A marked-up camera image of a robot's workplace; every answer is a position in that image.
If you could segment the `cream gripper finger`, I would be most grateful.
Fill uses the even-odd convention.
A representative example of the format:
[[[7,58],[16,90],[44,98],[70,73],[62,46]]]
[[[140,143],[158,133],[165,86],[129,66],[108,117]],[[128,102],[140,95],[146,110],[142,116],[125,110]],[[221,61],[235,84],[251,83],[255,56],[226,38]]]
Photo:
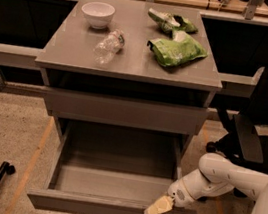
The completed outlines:
[[[169,195],[160,196],[145,209],[144,214],[164,214],[173,209],[173,203],[174,200]]]

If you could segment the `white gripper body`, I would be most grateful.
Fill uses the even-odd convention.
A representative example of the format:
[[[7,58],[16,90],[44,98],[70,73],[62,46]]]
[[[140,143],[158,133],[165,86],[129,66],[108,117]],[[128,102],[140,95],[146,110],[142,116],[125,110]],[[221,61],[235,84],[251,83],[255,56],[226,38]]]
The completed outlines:
[[[183,178],[180,178],[171,183],[167,193],[173,199],[175,207],[184,208],[195,202],[198,198],[199,190],[194,183],[189,183]]]

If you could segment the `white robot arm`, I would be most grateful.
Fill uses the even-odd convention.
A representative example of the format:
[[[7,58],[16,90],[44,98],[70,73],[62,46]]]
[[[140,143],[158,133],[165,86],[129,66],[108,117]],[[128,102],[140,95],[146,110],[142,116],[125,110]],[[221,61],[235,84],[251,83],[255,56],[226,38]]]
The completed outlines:
[[[149,205],[144,214],[164,214],[234,189],[255,202],[251,214],[268,214],[268,175],[235,165],[217,153],[202,155],[198,168],[171,183],[166,194]]]

